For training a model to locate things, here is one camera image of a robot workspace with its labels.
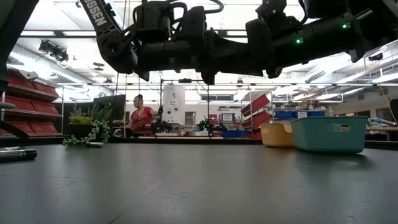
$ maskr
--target white cylinder tank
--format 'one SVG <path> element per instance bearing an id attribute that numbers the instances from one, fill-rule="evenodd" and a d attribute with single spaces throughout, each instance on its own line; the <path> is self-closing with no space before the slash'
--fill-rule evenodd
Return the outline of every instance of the white cylinder tank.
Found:
<path id="1" fill-rule="evenodd" d="M 164 88 L 162 120 L 185 124 L 185 86 L 170 84 Z"/>

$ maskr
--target yellow plastic bin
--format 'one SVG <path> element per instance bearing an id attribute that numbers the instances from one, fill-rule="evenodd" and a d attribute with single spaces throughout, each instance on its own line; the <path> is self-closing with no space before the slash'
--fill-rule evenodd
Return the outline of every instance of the yellow plastic bin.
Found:
<path id="1" fill-rule="evenodd" d="M 262 124 L 262 143 L 269 147 L 294 147 L 292 127 L 289 124 Z"/>

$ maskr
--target red shirt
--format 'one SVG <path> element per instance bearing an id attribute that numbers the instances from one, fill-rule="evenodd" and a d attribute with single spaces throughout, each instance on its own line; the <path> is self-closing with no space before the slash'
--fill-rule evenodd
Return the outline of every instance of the red shirt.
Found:
<path id="1" fill-rule="evenodd" d="M 150 111 L 152 110 L 151 107 L 149 106 L 145 106 L 144 110 L 142 111 L 141 114 L 137 115 L 138 110 L 135 110 L 130 119 L 132 119 L 132 128 L 135 131 L 141 131 L 142 129 L 144 129 L 144 126 L 146 124 L 152 124 L 152 115 L 150 113 Z"/>

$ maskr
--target gray table surface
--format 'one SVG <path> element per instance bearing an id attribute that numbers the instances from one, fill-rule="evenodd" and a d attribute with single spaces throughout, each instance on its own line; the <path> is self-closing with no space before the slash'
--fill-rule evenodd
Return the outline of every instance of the gray table surface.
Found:
<path id="1" fill-rule="evenodd" d="M 398 152 L 36 146 L 0 164 L 0 223 L 398 223 Z"/>

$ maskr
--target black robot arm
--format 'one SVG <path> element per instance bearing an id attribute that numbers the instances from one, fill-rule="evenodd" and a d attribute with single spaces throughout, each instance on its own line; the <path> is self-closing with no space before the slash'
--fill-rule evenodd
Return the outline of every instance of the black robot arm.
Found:
<path id="1" fill-rule="evenodd" d="M 97 33 L 101 56 L 117 72 L 194 68 L 207 84 L 218 72 L 276 78 L 284 67 L 346 52 L 353 62 L 375 47 L 397 39 L 397 0 L 298 0 L 302 21 L 284 14 L 286 0 L 263 0 L 258 19 L 246 23 L 248 43 L 221 38 L 207 29 L 202 6 L 187 10 L 176 0 L 143 2 L 134 9 L 134 24 L 121 30 L 103 0 L 81 0 Z M 181 7 L 181 18 L 174 9 Z M 319 20 L 305 24 L 307 18 Z"/>

